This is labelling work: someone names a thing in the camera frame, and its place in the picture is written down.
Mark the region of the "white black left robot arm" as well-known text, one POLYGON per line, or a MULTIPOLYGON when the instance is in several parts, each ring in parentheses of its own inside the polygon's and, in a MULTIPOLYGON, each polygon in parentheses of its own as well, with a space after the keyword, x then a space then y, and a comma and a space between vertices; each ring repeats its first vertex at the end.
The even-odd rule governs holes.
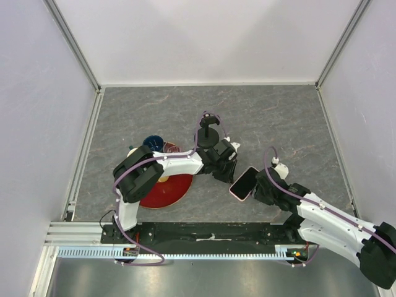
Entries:
POLYGON ((136 236, 140 201, 165 176, 212 174, 224 183, 232 183, 240 144, 229 137, 207 150, 161 153, 142 145, 132 150, 114 170, 113 192, 117 195, 114 236, 130 243, 136 236))

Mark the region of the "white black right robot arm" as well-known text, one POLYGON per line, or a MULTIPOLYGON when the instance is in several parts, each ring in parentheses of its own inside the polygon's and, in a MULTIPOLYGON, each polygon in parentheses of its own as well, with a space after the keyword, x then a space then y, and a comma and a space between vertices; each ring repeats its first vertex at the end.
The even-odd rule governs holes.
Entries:
POLYGON ((395 227, 375 225, 351 216, 294 183, 287 184, 274 168, 255 175, 253 197, 291 212, 283 228, 289 243, 301 240, 326 248, 354 263, 373 284, 390 289, 395 283, 395 227))

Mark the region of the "phone with pink case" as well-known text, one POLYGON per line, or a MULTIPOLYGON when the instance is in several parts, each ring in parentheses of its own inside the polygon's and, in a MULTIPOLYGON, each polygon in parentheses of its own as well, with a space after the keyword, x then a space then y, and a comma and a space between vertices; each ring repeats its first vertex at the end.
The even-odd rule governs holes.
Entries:
POLYGON ((256 168, 248 167, 230 186, 230 194, 240 202, 245 201, 256 186, 256 175, 258 172, 256 168))

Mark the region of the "black phone stand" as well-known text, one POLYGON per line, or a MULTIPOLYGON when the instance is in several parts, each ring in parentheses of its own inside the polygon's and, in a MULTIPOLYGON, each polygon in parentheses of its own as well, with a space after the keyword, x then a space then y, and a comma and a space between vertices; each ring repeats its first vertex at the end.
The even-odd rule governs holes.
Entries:
POLYGON ((220 121, 216 116, 205 113, 200 120, 200 128, 197 131, 197 145, 201 149, 209 149, 214 147, 220 137, 218 132, 211 125, 220 125, 220 121))

